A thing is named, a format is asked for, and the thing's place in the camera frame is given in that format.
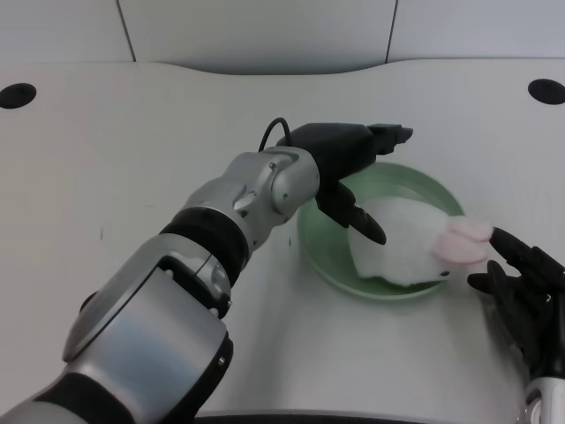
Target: table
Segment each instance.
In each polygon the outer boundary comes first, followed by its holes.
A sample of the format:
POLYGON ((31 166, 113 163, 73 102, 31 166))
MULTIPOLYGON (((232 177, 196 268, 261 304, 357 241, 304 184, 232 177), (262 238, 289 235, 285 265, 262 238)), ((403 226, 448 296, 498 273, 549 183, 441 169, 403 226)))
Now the table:
MULTIPOLYGON (((470 216, 565 261, 565 106, 530 97, 538 78, 565 82, 565 61, 422 60, 260 77, 164 64, 3 65, 0 87, 27 82, 38 95, 0 110, 0 413, 57 376, 81 302, 193 190, 255 150, 274 117, 293 128, 412 127, 382 160, 422 170, 470 216)), ((206 413, 481 424, 518 414, 523 378, 463 279, 412 302, 351 297, 301 257, 292 220, 253 256, 233 303, 234 360, 206 413)))

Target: plush toy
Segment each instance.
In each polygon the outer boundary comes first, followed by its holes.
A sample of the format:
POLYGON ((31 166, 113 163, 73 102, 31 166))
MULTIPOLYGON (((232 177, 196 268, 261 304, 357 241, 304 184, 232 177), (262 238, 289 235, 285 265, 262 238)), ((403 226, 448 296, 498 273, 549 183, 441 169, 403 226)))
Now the plush toy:
POLYGON ((382 276, 411 285, 448 279, 455 270, 486 259, 493 227, 448 216, 421 201, 387 197, 363 205, 387 234, 384 246, 349 228, 351 256, 361 277, 382 276))

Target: white wall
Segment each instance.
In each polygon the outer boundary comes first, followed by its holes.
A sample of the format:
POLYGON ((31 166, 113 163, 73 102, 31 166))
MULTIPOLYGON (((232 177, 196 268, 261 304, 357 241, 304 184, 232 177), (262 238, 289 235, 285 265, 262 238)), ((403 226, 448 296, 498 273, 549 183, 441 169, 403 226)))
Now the white wall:
POLYGON ((563 0, 399 0, 388 61, 565 57, 563 0))
POLYGON ((121 0, 139 61, 223 73, 383 64, 395 0, 121 0))
POLYGON ((131 60, 116 0, 0 0, 0 63, 131 60))

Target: black band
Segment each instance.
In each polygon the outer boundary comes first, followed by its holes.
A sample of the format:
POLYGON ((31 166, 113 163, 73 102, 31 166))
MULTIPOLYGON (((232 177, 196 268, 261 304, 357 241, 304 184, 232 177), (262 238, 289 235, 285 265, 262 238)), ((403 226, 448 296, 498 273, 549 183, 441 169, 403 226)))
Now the black band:
POLYGON ((120 401, 82 374, 65 375, 34 401, 61 406, 88 424, 134 424, 132 415, 120 401))
POLYGON ((213 209, 181 210, 163 233, 186 237, 208 250, 222 264, 232 287, 249 258, 247 242, 239 227, 213 209))

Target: rabbit ear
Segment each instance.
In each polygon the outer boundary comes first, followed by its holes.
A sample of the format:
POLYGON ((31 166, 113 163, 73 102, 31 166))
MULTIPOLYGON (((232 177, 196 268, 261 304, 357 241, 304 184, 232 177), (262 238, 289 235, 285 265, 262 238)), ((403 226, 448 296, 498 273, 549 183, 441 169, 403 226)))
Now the rabbit ear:
POLYGON ((448 231, 473 241, 488 241, 493 235, 493 226, 472 221, 467 216, 452 216, 448 219, 448 231))
POLYGON ((433 243, 432 253, 437 258, 456 265, 471 265, 486 259, 485 249, 453 232, 440 234, 433 243))

